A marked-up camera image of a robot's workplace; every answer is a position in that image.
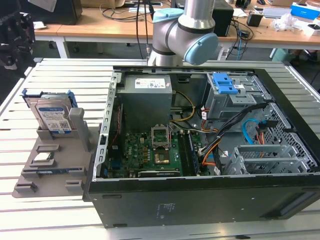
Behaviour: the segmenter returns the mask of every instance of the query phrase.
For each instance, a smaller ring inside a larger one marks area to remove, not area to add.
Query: light blue robot joint cap
[[[218,37],[208,33],[191,44],[184,54],[184,60],[191,65],[201,65],[209,60],[218,47]]]
[[[155,11],[152,22],[155,24],[155,23],[177,19],[183,13],[184,13],[184,10],[180,8],[162,8]]]

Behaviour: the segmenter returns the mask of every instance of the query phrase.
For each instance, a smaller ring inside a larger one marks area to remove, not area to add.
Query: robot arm
[[[31,15],[20,13],[18,0],[6,1],[0,9],[0,66],[17,69],[26,62],[34,67],[31,45],[34,44],[35,30]]]
[[[205,63],[218,47],[212,18],[215,0],[186,0],[185,9],[164,8],[153,16],[153,49],[149,66]]]

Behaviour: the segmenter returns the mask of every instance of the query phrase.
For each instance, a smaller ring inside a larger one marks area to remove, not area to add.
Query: desk
[[[261,5],[257,4],[256,0],[253,0],[247,10],[252,10],[254,6],[261,7]],[[263,7],[284,8],[267,4]],[[239,17],[237,20],[247,25],[247,18]],[[308,37],[303,34],[303,31],[296,28],[294,31],[275,31],[274,28],[270,26],[272,21],[272,19],[262,18],[259,27],[250,27],[254,32],[254,37],[248,42],[248,47],[320,50],[320,36]],[[230,28],[229,34],[231,36],[236,34],[234,27]]]
[[[38,122],[21,97],[23,89],[63,92],[72,90],[89,126],[103,120],[113,66],[143,66],[129,59],[44,59],[28,68],[0,106],[0,239],[2,240],[217,240],[246,235],[264,240],[318,240],[320,201],[288,220],[230,222],[153,227],[119,227],[106,230],[91,202],[82,196],[13,198],[11,193],[21,174],[37,133]],[[265,69],[282,92],[302,112],[320,103],[320,96],[290,66],[279,62],[209,61],[205,66],[237,66]],[[319,125],[313,125],[315,131]]]
[[[247,10],[251,10],[253,6],[257,6],[257,1],[252,0],[252,3]],[[121,17],[133,16],[133,13],[124,12]],[[150,43],[152,43],[153,24],[151,17],[147,17],[147,28]],[[239,22],[246,24],[247,18],[238,18]],[[254,32],[254,37],[248,42],[250,48],[285,48],[285,49],[313,49],[320,50],[320,36],[305,36],[302,31],[295,29],[292,31],[275,31],[270,23],[271,19],[262,19],[259,27],[251,27]],[[140,21],[139,39],[140,43],[146,43],[146,28],[145,22]],[[56,36],[51,35],[50,29],[41,32],[36,31],[36,39],[43,41],[55,41],[62,58],[69,58],[66,42],[97,42],[97,43],[137,43],[136,23],[135,22],[118,22],[107,19],[102,16],[98,8],[83,8],[82,16],[77,25],[54,25],[50,28],[52,31],[56,28]],[[230,27],[227,37],[219,37],[222,51],[219,54],[219,60],[225,60],[226,52],[237,40],[237,32],[234,27]]]

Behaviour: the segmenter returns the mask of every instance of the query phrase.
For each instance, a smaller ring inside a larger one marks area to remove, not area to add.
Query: motherboard
[[[109,159],[108,176],[111,178],[196,176],[199,172],[196,152],[202,147],[200,135],[160,130],[144,133],[127,132],[123,157]]]

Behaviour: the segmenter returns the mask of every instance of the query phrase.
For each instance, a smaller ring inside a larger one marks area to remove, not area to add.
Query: blue cable
[[[245,139],[248,141],[248,143],[252,145],[252,144],[254,144],[254,143],[253,143],[252,140],[250,139],[250,137],[249,137],[249,135],[248,135],[248,133],[247,133],[247,130],[246,130],[246,124],[247,124],[248,122],[255,122],[256,124],[259,124],[260,121],[258,121],[257,119],[248,119],[248,120],[246,120],[246,121],[242,124],[242,132],[243,132],[243,135],[244,135]]]
[[[236,60],[238,61],[238,59],[239,59],[239,55],[240,55],[240,50],[241,50],[241,40],[242,40],[242,38],[241,38],[241,32],[239,32],[239,34],[240,34],[240,42],[239,42],[239,45],[238,45],[238,56],[236,57]]]

